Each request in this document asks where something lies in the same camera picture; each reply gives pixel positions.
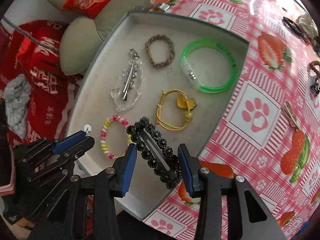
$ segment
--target pink and yellow bead bracelet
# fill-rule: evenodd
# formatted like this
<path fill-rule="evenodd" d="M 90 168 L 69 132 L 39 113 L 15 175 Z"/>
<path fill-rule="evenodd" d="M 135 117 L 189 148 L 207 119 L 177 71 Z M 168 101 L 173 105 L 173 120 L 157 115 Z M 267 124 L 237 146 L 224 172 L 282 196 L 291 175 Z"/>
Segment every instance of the pink and yellow bead bracelet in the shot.
<path fill-rule="evenodd" d="M 106 143 L 106 137 L 107 137 L 107 130 L 108 130 L 108 127 L 110 124 L 112 124 L 114 121 L 122 124 L 122 126 L 124 127 L 124 129 L 127 129 L 127 127 L 129 126 L 129 122 L 122 118 L 121 116 L 119 115 L 113 115 L 111 117 L 108 117 L 108 119 L 104 122 L 103 124 L 103 128 L 101 130 L 101 133 L 100 133 L 100 142 L 101 142 L 101 149 L 103 151 L 104 154 L 107 155 L 107 157 L 111 160 L 115 160 L 117 157 L 121 157 L 121 156 L 124 156 L 121 155 L 121 156 L 116 156 L 114 154 L 112 154 L 110 151 L 109 151 L 109 148 L 107 146 L 107 143 Z M 127 137 L 127 141 L 128 141 L 128 145 L 130 143 L 133 143 L 131 141 L 131 135 L 128 134 L 128 137 Z"/>

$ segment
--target blue gripper pad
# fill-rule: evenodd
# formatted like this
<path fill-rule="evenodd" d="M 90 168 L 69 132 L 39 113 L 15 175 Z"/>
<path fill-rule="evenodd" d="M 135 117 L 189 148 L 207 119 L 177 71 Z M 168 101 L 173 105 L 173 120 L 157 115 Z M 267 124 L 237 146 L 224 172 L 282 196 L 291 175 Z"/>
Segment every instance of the blue gripper pad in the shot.
<path fill-rule="evenodd" d="M 53 154 L 63 154 L 73 146 L 82 142 L 85 139 L 86 133 L 84 131 L 79 131 L 69 137 L 65 138 L 63 141 L 56 144 L 55 149 L 53 149 Z"/>
<path fill-rule="evenodd" d="M 125 194 L 129 191 L 133 170 L 136 165 L 137 160 L 137 147 L 136 145 L 133 145 L 132 150 L 127 154 L 130 154 L 129 159 L 127 161 L 127 165 L 124 169 L 124 173 L 122 175 L 122 187 L 120 190 L 121 195 L 124 197 Z"/>
<path fill-rule="evenodd" d="M 181 145 L 179 145 L 178 147 L 178 159 L 186 191 L 189 193 L 190 196 L 192 196 L 194 193 L 192 175 L 183 147 Z"/>

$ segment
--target metal bolt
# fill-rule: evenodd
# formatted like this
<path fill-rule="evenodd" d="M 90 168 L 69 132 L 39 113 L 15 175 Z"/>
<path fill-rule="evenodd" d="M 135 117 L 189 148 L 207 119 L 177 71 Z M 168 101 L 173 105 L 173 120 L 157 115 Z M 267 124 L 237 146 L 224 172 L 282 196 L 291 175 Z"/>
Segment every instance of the metal bolt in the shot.
<path fill-rule="evenodd" d="M 76 182 L 78 179 L 79 179 L 79 176 L 78 176 L 78 175 L 72 175 L 72 176 L 70 177 L 70 180 L 71 180 L 72 182 Z"/>
<path fill-rule="evenodd" d="M 106 173 L 107 173 L 107 174 L 112 174 L 112 173 L 114 173 L 114 172 L 115 172 L 115 169 L 114 169 L 114 168 L 112 168 L 112 167 L 106 168 Z"/>
<path fill-rule="evenodd" d="M 236 176 L 236 180 L 239 182 L 244 182 L 244 177 L 241 175 Z"/>
<path fill-rule="evenodd" d="M 201 171 L 202 173 L 204 173 L 204 174 L 208 174 L 208 173 L 210 172 L 210 170 L 209 170 L 208 168 L 205 168 L 205 167 L 202 167 L 202 168 L 200 169 L 200 171 Z"/>

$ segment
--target yellow bead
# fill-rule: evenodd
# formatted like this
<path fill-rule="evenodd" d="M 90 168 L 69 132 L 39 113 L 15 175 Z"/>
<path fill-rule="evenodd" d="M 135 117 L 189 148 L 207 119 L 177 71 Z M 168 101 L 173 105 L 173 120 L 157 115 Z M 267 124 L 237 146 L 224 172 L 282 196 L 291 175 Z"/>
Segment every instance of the yellow bead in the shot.
<path fill-rule="evenodd" d="M 183 119 L 186 121 L 186 122 L 190 122 L 192 120 L 192 114 L 190 112 L 186 112 L 183 116 Z"/>

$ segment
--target table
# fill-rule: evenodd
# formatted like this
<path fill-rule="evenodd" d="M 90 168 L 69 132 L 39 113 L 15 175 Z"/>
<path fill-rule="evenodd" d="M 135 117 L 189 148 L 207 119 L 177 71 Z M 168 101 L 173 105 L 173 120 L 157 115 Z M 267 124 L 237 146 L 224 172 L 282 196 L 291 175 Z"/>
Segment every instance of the table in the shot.
<path fill-rule="evenodd" d="M 303 13 L 293 0 L 152 0 L 171 5 L 169 13 L 225 28 L 250 42 L 243 71 L 229 105 L 201 160 L 230 165 L 246 177 L 276 219 L 295 214 L 283 225 L 287 239 L 316 209 L 320 185 L 320 104 L 310 93 L 308 63 L 317 57 L 286 29 L 283 16 Z M 289 101 L 310 149 L 300 174 L 292 178 L 281 160 L 292 148 L 293 128 L 281 108 Z M 179 240 L 194 238 L 198 204 L 186 204 L 179 186 L 143 222 Z M 222 198 L 222 238 L 228 233 Z"/>

